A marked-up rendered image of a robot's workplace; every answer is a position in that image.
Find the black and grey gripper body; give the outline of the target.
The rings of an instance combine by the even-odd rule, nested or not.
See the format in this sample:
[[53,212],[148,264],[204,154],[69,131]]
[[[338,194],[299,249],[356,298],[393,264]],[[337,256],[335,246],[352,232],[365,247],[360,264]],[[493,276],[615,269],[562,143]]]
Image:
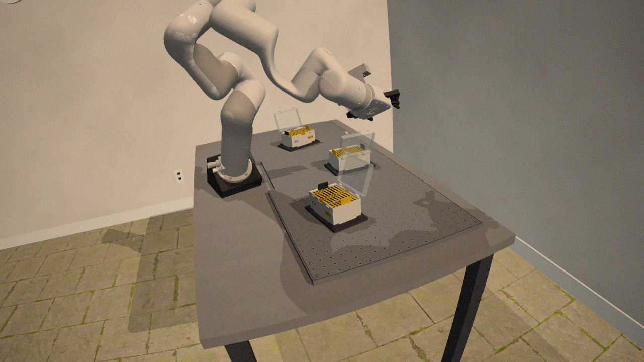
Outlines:
[[346,107],[348,112],[352,113],[352,115],[356,116],[357,118],[363,119],[363,120],[371,118],[379,113],[385,112],[392,106],[392,103],[389,100],[389,98],[385,97],[384,95],[384,92],[386,91],[377,87],[376,85],[370,85],[370,84],[367,84],[367,85],[372,94],[369,104],[363,110],[359,110],[359,111],[354,111]]

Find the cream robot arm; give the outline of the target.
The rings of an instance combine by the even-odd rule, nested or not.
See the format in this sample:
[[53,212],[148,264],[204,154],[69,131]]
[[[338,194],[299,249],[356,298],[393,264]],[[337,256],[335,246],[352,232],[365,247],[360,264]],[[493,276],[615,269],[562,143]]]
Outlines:
[[250,159],[248,162],[252,123],[264,101],[265,89],[240,56],[225,52],[216,58],[211,50],[196,43],[209,28],[258,55],[272,84],[301,102],[311,103],[320,94],[339,106],[359,111],[372,96],[364,81],[372,75],[366,64],[347,72],[336,56],[322,47],[312,51],[292,81],[284,78],[274,63],[279,29],[255,14],[255,9],[255,0],[199,0],[178,14],[164,31],[167,53],[208,97],[221,100],[234,89],[220,113],[221,156],[207,163],[208,169],[216,167],[212,173],[217,172],[229,183],[240,183],[252,172]]

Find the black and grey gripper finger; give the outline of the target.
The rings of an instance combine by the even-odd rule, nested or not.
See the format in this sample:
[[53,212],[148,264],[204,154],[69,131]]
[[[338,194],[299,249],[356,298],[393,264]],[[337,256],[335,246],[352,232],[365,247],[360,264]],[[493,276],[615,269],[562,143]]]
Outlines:
[[394,91],[384,92],[384,95],[385,95],[385,97],[390,98],[391,103],[393,104],[393,106],[396,107],[396,109],[400,109],[400,106],[399,106],[400,101],[398,100],[399,96],[400,96],[399,89],[396,89]]
[[[352,115],[352,113],[348,112],[348,113],[347,113],[347,118],[352,118],[352,117],[357,118],[356,116]],[[369,120],[369,121],[373,121],[373,117],[368,118],[368,120]]]

